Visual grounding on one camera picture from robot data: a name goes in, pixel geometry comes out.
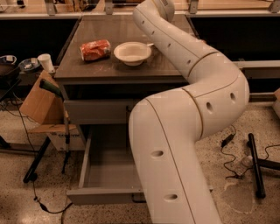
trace cardboard box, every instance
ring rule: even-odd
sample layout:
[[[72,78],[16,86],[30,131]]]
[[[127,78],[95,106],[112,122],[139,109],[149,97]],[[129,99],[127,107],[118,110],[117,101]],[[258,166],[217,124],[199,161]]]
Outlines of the cardboard box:
[[[42,79],[50,81],[56,87],[59,86],[49,73],[43,71],[25,98],[20,111],[40,124],[63,123],[63,101],[50,91],[39,87]]]
[[[276,101],[273,103],[272,108],[275,110],[276,114],[280,118],[280,88],[274,93]]]
[[[84,151],[85,144],[81,140],[81,136],[76,129],[74,124],[69,124],[69,132],[70,132],[70,151]],[[29,130],[29,133],[46,133],[48,137],[51,139],[53,146],[58,151],[66,150],[66,130],[64,124],[43,124],[38,126],[35,129]]]

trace open drawer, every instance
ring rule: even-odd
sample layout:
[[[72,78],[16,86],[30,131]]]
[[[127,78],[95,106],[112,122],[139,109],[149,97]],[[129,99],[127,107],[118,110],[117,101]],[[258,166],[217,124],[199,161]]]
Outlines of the open drawer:
[[[91,126],[79,189],[67,192],[74,204],[114,204],[144,200],[127,128],[127,124]]]

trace metal bracket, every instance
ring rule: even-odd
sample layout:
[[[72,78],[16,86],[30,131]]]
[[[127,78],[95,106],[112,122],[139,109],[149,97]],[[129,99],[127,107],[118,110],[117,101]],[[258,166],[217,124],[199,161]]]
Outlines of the metal bracket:
[[[280,0],[274,0],[269,6],[269,11],[272,13],[278,13],[280,11]]]
[[[105,11],[106,15],[112,15],[113,14],[113,0],[105,0]]]
[[[198,11],[199,0],[189,0],[189,12],[195,14]]]
[[[45,0],[45,7],[46,7],[46,13],[49,16],[54,16],[55,13],[57,12],[53,0]]]

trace black surface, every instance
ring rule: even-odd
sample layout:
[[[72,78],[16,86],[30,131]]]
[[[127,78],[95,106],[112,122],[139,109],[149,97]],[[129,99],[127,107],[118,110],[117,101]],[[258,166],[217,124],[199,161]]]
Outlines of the black surface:
[[[0,56],[11,54],[17,63],[49,53],[52,63],[60,63],[60,52],[75,29],[78,19],[1,20]]]
[[[280,60],[280,17],[190,17],[200,39],[233,61]]]

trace white bowl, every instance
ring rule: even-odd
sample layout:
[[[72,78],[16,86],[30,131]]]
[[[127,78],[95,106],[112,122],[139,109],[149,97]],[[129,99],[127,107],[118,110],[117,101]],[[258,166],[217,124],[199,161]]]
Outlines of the white bowl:
[[[114,55],[124,64],[135,67],[151,56],[151,48],[139,42],[126,42],[115,48]]]

